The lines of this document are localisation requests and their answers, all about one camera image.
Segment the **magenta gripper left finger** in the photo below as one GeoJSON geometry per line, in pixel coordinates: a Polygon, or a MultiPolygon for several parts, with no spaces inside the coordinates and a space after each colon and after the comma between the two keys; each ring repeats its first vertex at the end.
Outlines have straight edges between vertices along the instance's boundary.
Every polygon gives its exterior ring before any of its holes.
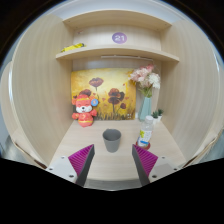
{"type": "Polygon", "coordinates": [[[89,145],[70,156],[61,156],[51,163],[46,170],[83,187],[94,155],[94,145],[89,145]]]}

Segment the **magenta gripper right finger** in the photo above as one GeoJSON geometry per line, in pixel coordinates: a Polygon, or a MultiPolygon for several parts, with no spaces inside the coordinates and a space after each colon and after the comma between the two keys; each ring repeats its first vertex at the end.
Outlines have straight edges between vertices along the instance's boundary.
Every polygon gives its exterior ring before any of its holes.
{"type": "Polygon", "coordinates": [[[167,157],[158,157],[137,145],[132,145],[132,156],[142,186],[179,170],[167,157]]]}

